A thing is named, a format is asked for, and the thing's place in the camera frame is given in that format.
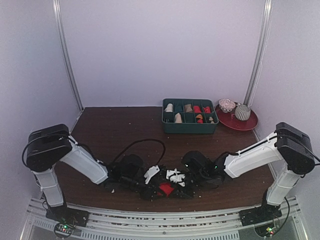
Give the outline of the black argyle sock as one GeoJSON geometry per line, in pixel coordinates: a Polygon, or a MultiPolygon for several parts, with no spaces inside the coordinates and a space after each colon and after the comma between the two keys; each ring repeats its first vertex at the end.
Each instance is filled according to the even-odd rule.
{"type": "Polygon", "coordinates": [[[197,122],[198,124],[203,124],[203,123],[204,123],[204,117],[203,117],[203,115],[200,114],[200,113],[195,116],[195,119],[196,119],[196,122],[197,122]]]}

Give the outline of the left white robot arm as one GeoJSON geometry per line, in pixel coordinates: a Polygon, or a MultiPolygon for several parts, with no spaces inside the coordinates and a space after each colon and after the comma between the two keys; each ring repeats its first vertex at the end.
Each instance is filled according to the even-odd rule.
{"type": "Polygon", "coordinates": [[[34,174],[48,210],[61,222],[69,221],[72,211],[67,207],[55,173],[58,162],[72,167],[103,188],[126,180],[141,181],[144,176],[144,162],[139,156],[131,154],[121,161],[114,159],[106,164],[98,160],[86,144],[77,142],[63,123],[31,132],[21,158],[23,165],[34,174]]]}

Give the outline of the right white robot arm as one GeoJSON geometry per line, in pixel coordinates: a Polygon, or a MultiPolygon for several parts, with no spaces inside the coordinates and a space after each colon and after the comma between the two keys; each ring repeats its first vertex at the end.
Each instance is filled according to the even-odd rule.
{"type": "Polygon", "coordinates": [[[224,181],[273,162],[285,161],[284,168],[274,183],[264,192],[262,204],[256,210],[259,220],[268,220],[296,185],[310,173],[320,159],[313,153],[310,137],[297,128],[280,122],[263,140],[237,152],[223,152],[214,161],[199,151],[189,151],[182,158],[188,172],[167,172],[166,178],[187,187],[187,183],[210,183],[220,186],[224,181]]]}

